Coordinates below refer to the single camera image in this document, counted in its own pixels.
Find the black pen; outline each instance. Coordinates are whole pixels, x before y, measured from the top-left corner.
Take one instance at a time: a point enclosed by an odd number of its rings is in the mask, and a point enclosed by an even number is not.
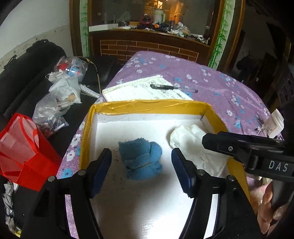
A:
[[[197,93],[198,92],[198,90],[196,90],[196,89],[188,89],[188,88],[183,88],[183,87],[175,87],[175,86],[172,86],[172,85],[154,85],[154,84],[151,84],[150,87],[152,89],[161,89],[161,90],[179,89],[179,90],[182,90],[182,91],[192,92],[192,93]]]

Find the red tote bag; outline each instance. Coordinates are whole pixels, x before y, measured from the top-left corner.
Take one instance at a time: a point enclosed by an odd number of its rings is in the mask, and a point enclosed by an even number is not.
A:
[[[23,187],[40,191],[61,160],[27,116],[14,114],[0,133],[0,174]]]

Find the black sofa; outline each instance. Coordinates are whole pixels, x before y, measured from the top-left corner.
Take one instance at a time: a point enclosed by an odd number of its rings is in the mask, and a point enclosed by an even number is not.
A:
[[[29,117],[33,116],[36,103],[41,100],[52,85],[45,75],[53,71],[57,61],[65,56],[64,50],[48,40],[37,41],[26,53],[17,59],[13,59],[0,74],[0,130],[6,126],[14,113],[20,113]],[[97,67],[102,88],[105,88],[115,74],[121,68],[117,59],[112,56],[89,57]],[[89,65],[83,84],[99,92],[96,69]],[[86,116],[95,98],[81,95],[82,104],[74,104],[64,115],[69,127],[62,128],[48,140],[60,156],[64,156],[79,125]],[[13,208],[16,224],[23,226],[38,192],[19,186],[13,195]],[[4,204],[0,200],[0,231],[13,236],[5,225]]]

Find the notebook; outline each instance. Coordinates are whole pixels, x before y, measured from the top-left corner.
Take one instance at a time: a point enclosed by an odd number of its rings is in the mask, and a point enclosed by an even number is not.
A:
[[[193,100],[179,89],[159,90],[152,89],[150,84],[170,85],[161,75],[146,77],[127,83],[118,84],[102,91],[107,101],[124,101],[134,99],[184,99]]]

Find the floral tablecloth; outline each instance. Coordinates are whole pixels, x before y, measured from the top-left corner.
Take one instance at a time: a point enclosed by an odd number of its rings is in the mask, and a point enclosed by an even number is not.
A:
[[[211,104],[229,132],[256,135],[262,122],[270,115],[259,96],[232,77],[206,66],[157,52],[135,54],[108,86],[158,74],[177,87],[197,89],[198,93],[185,93],[193,100]],[[101,97],[99,101],[103,102],[105,99]],[[84,125],[85,122],[82,122],[62,160],[58,178],[70,177],[79,170]],[[78,238],[69,196],[66,198],[66,207],[71,235]]]

